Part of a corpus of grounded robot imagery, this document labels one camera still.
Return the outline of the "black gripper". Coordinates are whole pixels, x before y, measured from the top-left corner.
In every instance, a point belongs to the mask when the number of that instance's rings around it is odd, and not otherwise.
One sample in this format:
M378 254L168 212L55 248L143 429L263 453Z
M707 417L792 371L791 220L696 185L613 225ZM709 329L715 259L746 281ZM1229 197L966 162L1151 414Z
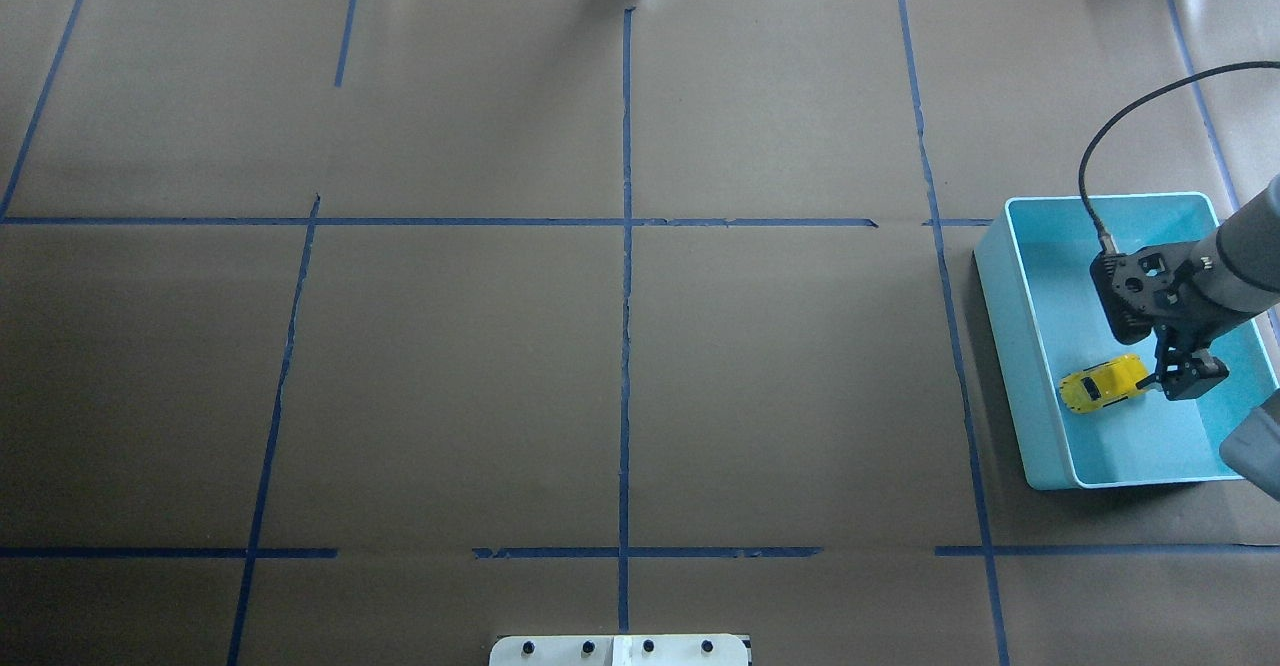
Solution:
M1251 320L1225 309L1194 283L1203 264L1190 257L1192 242L1144 247L1134 254L1094 256L1089 277L1114 339L1137 345L1155 333L1155 369L1142 391L1169 401L1198 400L1230 377L1228 365L1207 347Z

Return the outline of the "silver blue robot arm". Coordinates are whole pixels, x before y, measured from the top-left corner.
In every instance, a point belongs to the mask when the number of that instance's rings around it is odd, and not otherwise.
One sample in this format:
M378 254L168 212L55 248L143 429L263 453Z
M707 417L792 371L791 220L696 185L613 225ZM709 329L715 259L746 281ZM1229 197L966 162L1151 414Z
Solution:
M1277 306L1277 181L1201 240L1134 254L1119 251L1089 197L1082 201L1100 242L1089 274L1115 341L1156 338L1155 369L1135 392L1194 400L1225 382L1213 341Z

